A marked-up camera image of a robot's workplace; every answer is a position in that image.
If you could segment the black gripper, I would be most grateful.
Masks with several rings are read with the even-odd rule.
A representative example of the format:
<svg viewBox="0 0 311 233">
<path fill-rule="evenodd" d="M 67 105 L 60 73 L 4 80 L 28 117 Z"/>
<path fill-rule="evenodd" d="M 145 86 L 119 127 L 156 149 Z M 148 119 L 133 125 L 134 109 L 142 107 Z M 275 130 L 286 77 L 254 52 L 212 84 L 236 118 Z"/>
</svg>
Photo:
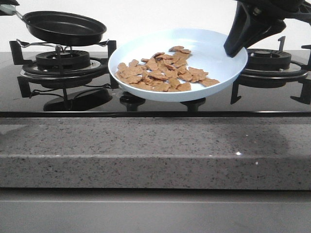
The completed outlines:
<svg viewBox="0 0 311 233">
<path fill-rule="evenodd" d="M 310 24 L 311 4 L 305 0 L 241 0 L 224 43 L 226 54 L 235 57 L 242 48 L 282 32 L 287 18 Z"/>
</svg>

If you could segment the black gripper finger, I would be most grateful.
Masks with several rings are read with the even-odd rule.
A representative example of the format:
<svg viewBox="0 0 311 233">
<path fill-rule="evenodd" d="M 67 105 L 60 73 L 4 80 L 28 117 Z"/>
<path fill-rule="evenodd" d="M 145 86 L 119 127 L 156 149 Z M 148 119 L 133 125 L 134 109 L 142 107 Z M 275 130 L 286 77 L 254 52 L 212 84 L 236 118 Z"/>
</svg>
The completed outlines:
<svg viewBox="0 0 311 233">
<path fill-rule="evenodd" d="M 19 3 L 16 0 L 0 0 L 0 5 L 2 4 L 19 6 Z"/>
</svg>

